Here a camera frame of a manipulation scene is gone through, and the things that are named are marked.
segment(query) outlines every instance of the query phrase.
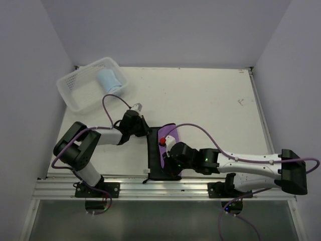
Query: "white table surface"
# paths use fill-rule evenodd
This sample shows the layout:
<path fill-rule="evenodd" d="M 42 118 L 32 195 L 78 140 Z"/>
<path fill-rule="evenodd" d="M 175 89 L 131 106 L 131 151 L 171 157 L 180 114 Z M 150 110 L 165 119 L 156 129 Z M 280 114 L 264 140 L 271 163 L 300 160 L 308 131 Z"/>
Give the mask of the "white table surface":
<path fill-rule="evenodd" d="M 122 67 L 129 86 L 122 96 L 130 105 L 140 102 L 150 127 L 167 123 L 194 123 L 206 129 L 226 151 L 240 154 L 268 154 L 268 147 L 247 70 L 196 68 Z M 109 97 L 107 109 L 114 121 L 121 119 L 126 106 Z M 66 109 L 58 139 L 76 121 L 88 127 L 110 126 L 99 108 L 87 115 Z M 194 127 L 178 129 L 180 140 L 193 148 L 214 148 L 208 137 Z M 130 137 L 122 146 L 98 146 L 91 162 L 100 174 L 146 176 L 146 138 Z M 48 176 L 70 173 L 51 167 Z M 184 170 L 185 177 L 204 177 Z"/>

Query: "plastic basket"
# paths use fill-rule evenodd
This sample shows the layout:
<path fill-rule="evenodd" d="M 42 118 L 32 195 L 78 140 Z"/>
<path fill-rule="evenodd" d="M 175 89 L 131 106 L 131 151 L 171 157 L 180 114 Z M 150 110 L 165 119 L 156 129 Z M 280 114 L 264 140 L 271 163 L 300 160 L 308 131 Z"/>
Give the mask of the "plastic basket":
<path fill-rule="evenodd" d="M 122 86 L 109 94 L 120 96 L 128 80 L 118 64 L 111 58 L 103 58 L 78 69 L 57 81 L 58 91 L 66 105 L 81 114 L 90 112 L 101 105 L 105 90 L 96 79 L 97 71 L 111 69 Z"/>

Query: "purple object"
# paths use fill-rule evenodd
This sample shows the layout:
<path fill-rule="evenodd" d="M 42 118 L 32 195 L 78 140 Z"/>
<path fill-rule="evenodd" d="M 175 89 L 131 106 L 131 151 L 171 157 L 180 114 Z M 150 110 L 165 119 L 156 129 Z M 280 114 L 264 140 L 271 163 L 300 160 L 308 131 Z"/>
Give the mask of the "purple object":
<path fill-rule="evenodd" d="M 179 142 L 180 141 L 179 133 L 177 132 L 177 129 L 175 129 L 175 127 L 176 127 L 175 124 L 171 124 L 160 128 L 158 130 L 158 142 L 162 137 L 165 137 L 165 135 L 167 135 L 172 129 L 174 130 L 171 132 L 170 136 L 174 137 L 176 142 Z M 164 152 L 166 152 L 166 147 L 159 146 L 160 165 L 162 166 L 162 168 L 164 168 L 164 159 L 163 159 Z"/>

